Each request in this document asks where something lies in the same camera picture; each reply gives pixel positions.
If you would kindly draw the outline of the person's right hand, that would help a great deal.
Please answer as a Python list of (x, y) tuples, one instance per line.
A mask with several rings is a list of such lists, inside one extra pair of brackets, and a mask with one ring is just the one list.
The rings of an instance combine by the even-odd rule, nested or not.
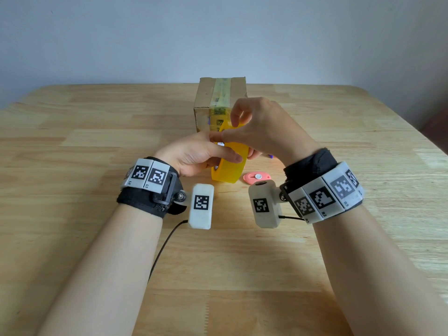
[(243, 128), (243, 142), (232, 142), (249, 146), (253, 150), (249, 159), (272, 154), (288, 167), (322, 148), (285, 109), (267, 98), (238, 99), (230, 119), (232, 129)]

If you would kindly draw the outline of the person's left hand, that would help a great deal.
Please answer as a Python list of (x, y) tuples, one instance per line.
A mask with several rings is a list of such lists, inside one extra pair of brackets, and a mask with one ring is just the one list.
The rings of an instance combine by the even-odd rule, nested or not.
[[(240, 138), (243, 128), (228, 129), (227, 132), (231, 135), (231, 139), (243, 142)], [(194, 133), (171, 142), (154, 152), (152, 157), (173, 167), (180, 176), (194, 176), (206, 168), (213, 168), (219, 165), (196, 163), (196, 150), (200, 141), (209, 141), (209, 132)]]

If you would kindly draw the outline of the yellow tape roll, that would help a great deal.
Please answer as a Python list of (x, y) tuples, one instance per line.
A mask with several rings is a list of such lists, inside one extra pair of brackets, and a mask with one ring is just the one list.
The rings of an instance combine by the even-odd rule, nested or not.
[(234, 184), (239, 180), (245, 167), (249, 153), (249, 146), (238, 142), (219, 142), (221, 146), (231, 148), (235, 153), (242, 157), (240, 163), (231, 163), (221, 159), (218, 166), (211, 169), (211, 178), (214, 181)]

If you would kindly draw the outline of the person's right forearm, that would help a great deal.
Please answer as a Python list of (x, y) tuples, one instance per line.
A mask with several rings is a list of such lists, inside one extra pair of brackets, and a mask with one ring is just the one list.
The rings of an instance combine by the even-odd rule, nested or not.
[(448, 336), (448, 305), (363, 205), (312, 226), (355, 336)]

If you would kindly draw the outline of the person's left forearm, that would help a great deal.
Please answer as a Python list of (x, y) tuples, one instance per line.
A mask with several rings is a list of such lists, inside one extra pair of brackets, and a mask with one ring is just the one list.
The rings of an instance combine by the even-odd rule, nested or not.
[(54, 300), (37, 336), (131, 336), (163, 226), (119, 204)]

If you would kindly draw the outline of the taped cardboard box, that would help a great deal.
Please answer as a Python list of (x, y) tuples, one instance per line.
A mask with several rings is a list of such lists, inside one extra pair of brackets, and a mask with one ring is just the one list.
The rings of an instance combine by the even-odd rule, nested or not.
[(223, 123), (231, 125), (235, 102), (246, 97), (245, 77), (201, 78), (193, 107), (197, 132), (219, 131)]

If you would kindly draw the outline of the pink box cutter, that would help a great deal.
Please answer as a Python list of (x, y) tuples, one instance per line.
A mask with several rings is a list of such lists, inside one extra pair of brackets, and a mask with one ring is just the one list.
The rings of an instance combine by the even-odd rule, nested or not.
[(243, 175), (243, 180), (250, 186), (255, 184), (258, 181), (267, 181), (271, 180), (271, 176), (263, 171), (250, 171)]

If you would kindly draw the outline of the left wristband with marker tiles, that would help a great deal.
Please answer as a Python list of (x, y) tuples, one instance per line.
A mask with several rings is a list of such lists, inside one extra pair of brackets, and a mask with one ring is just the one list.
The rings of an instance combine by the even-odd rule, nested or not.
[(139, 158), (120, 186), (116, 202), (154, 216), (178, 215), (186, 211), (177, 194), (183, 191), (178, 172), (168, 163), (155, 157)]

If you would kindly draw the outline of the wristband with marker tiles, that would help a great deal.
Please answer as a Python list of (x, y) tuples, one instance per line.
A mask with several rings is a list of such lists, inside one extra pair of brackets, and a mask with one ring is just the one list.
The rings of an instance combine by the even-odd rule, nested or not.
[(347, 212), (359, 206), (365, 191), (345, 162), (338, 163), (327, 148), (284, 169), (280, 190), (307, 224)]
[(177, 194), (183, 191), (178, 172), (168, 163), (155, 157), (139, 158), (120, 186), (116, 202), (154, 216), (178, 215), (186, 211)]

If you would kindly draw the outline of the right wristband with marker tiles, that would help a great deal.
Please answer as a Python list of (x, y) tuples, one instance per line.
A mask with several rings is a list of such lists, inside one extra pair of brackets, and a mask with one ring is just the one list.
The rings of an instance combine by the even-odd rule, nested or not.
[(347, 212), (359, 206), (365, 191), (345, 162), (338, 163), (327, 148), (284, 169), (280, 190), (307, 224)]

